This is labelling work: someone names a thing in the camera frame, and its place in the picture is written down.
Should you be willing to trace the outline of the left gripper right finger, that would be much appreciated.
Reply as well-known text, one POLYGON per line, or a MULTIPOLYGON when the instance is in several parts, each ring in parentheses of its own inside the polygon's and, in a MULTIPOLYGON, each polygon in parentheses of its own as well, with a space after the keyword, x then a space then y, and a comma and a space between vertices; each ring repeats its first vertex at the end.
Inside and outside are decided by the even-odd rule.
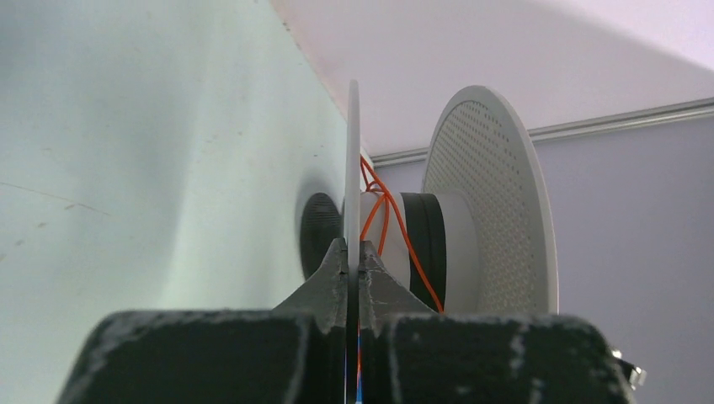
POLYGON ((443 315, 361 244, 367 403, 633 403, 601 332, 575 316, 443 315))

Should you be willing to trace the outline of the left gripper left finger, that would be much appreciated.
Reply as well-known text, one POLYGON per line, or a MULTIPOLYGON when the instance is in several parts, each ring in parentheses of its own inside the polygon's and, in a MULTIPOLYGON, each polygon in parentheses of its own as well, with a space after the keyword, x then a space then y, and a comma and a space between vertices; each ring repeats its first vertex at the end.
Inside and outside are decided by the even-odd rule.
POLYGON ((341 403, 346 252, 274 309, 117 311, 88 334, 60 403, 341 403))

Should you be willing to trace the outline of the white cable spool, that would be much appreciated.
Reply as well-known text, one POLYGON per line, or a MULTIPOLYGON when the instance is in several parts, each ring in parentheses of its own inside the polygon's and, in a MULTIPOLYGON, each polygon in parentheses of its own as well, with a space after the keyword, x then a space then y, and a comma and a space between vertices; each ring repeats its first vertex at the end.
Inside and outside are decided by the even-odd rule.
POLYGON ((344 200, 315 193, 301 214, 306 281, 333 241, 346 252, 345 399, 364 401, 361 383, 361 244, 431 311, 443 315, 557 315, 557 252, 535 148, 499 93, 456 93, 432 137, 418 193, 390 192, 360 155, 359 85, 349 86, 344 200))

